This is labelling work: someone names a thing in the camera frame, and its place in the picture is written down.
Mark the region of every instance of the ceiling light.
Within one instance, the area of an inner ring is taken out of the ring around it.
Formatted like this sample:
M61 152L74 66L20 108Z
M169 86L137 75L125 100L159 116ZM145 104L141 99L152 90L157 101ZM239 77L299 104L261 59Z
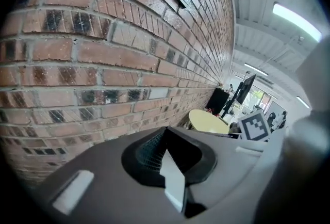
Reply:
M318 29L316 29L312 24L310 24L303 17L299 16L297 13L294 13L290 9L287 9L280 4L274 5L273 13L292 22L293 24L310 34L317 42L320 42L322 34L318 31Z
M272 94L267 93L267 95L270 95L272 98L275 98L276 100L278 100L278 98L276 98L276 97L273 96Z
M247 63L245 63L244 65L247 66L247 67L250 67L251 69L253 69L253 70L255 70L255 71L257 71L258 73L261 73L261 74L263 74L263 75L265 75L265 76L268 76L267 73L263 72L262 70L259 70L259 69L255 68L255 67L253 67L253 66L251 66L251 65L248 65Z
M304 105L305 107L310 108L310 107L305 103L304 100L302 100L300 97L297 97L297 98L298 98L298 100L299 100L301 103L303 103L303 105Z
M241 77L239 77L239 76L237 76L237 75L235 75L237 78L240 78L240 79L242 79L242 80L244 80L243 78L241 78Z

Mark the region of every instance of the black speaker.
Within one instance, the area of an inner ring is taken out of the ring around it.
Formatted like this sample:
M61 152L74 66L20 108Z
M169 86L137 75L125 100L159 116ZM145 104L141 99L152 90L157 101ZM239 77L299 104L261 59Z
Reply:
M220 88L216 88L209 102L207 103L206 108L211 108L213 115L219 114L221 109L226 104L228 97L228 93L221 90Z

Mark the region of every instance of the yellow round table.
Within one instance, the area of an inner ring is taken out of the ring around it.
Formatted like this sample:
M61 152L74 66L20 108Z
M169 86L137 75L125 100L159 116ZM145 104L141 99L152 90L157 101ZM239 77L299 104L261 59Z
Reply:
M209 112L194 109L189 112L189 120L195 130L228 134L229 127Z

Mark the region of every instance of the brick wall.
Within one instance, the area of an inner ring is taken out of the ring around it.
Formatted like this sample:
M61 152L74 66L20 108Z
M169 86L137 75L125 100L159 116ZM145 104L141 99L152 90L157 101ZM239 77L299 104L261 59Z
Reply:
M36 184L87 148L204 108L233 52L232 0L17 0L1 31L1 143Z

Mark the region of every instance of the black monitor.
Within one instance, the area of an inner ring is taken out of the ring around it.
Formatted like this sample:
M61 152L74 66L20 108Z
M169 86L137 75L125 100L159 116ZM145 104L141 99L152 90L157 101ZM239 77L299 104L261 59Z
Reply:
M249 92L249 90L252 87L252 84L253 84L253 81L255 78L256 78L256 74L249 77L248 79L246 79L244 81L243 86L241 87L241 90L239 91L239 94L237 95L237 98L236 98L238 103L243 104L243 102L247 96L247 93Z

